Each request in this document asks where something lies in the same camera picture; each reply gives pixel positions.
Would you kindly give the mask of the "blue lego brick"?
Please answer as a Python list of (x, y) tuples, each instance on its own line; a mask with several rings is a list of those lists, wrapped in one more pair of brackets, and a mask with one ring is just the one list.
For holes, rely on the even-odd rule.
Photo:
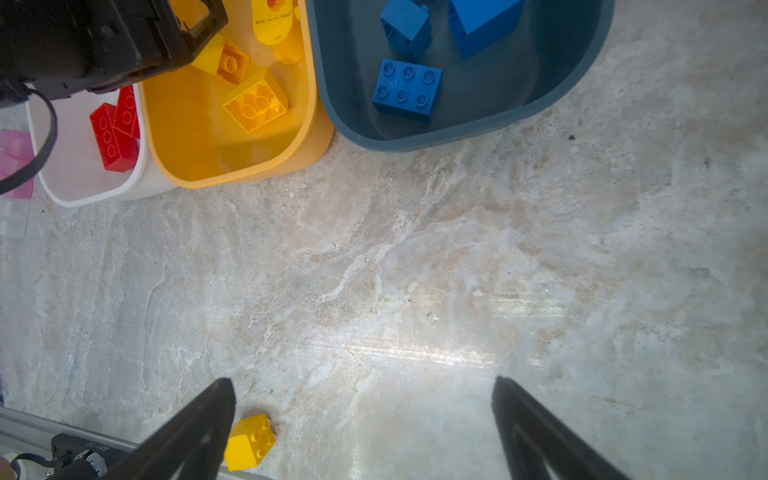
[(411, 0), (390, 0), (380, 20), (389, 45), (418, 62), (432, 43), (431, 10)]
[(439, 68), (383, 59), (372, 103), (380, 112), (429, 123), (442, 77)]
[(511, 33), (518, 25), (523, 0), (451, 0), (449, 27), (463, 59)]

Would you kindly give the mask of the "yellow lego brick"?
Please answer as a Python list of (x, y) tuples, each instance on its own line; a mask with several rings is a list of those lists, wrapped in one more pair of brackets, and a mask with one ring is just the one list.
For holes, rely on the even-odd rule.
[(267, 414), (240, 420), (230, 432), (224, 460), (230, 472), (255, 468), (276, 444), (276, 435)]
[(193, 67), (232, 86), (245, 80), (249, 64), (250, 56), (220, 34), (215, 35), (192, 62)]
[(290, 101), (271, 71), (262, 68), (232, 90), (222, 107), (246, 134), (252, 134), (285, 115)]

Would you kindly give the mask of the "yellow duck lego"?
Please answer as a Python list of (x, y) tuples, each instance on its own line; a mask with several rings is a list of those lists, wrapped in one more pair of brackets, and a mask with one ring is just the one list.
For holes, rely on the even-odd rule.
[(295, 65), (305, 56), (297, 1), (252, 0), (252, 25), (257, 40), (271, 48), (284, 65)]

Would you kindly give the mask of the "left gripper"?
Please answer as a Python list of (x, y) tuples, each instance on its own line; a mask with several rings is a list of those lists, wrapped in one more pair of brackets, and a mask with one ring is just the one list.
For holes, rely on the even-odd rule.
[(1, 105), (102, 94), (182, 68), (228, 23), (221, 1), (187, 24), (168, 1), (4, 1)]

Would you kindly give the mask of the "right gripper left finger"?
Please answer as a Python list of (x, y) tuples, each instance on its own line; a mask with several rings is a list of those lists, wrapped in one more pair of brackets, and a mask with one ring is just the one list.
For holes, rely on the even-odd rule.
[(111, 467), (106, 479), (214, 479), (234, 419), (228, 378), (215, 380), (171, 420)]

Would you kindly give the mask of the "long red lego brick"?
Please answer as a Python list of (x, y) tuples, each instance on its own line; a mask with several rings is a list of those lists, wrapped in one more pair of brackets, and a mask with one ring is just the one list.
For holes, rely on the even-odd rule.
[(115, 105), (102, 103), (90, 114), (90, 122), (104, 169), (125, 173), (135, 167), (139, 145), (114, 125), (116, 110)]

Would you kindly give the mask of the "yellow plastic container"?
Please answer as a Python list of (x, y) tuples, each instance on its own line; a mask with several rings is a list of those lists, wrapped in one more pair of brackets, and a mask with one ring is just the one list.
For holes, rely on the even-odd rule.
[(199, 189), (288, 174), (326, 152), (334, 126), (319, 98), (307, 5), (300, 10), (305, 56), (281, 64), (253, 30), (251, 1), (227, 1), (227, 25), (218, 33), (250, 56), (245, 80), (268, 68), (287, 94), (287, 113), (246, 134), (223, 109), (232, 86), (192, 66), (144, 81), (139, 94), (143, 133), (158, 168), (175, 185)]

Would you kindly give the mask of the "dark teal plastic container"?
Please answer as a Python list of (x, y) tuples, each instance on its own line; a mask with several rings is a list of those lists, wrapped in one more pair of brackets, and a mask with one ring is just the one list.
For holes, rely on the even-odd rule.
[(356, 145), (413, 151), (507, 127), (560, 100), (600, 53), (612, 1), (526, 1), (516, 29), (469, 59), (449, 29), (449, 4), (431, 1), (432, 44), (423, 64), (442, 70), (428, 122), (378, 111), (373, 102), (388, 44), (382, 1), (309, 1), (306, 18), (318, 88), (333, 125)]

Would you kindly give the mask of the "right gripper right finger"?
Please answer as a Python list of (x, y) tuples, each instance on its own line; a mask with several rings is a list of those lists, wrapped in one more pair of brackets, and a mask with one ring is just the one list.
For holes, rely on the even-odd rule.
[(514, 380), (496, 378), (491, 405), (513, 479), (627, 477)]

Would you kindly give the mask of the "white plastic container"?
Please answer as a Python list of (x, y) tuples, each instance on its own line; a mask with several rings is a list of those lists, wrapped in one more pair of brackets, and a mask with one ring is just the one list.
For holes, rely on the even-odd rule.
[(167, 192), (176, 186), (155, 163), (145, 134), (138, 140), (138, 159), (124, 173), (105, 170), (98, 151), (90, 114), (104, 103), (115, 105), (117, 90), (95, 94), (79, 92), (54, 100), (57, 138), (38, 178), (49, 197), (63, 207), (101, 201), (127, 201)]

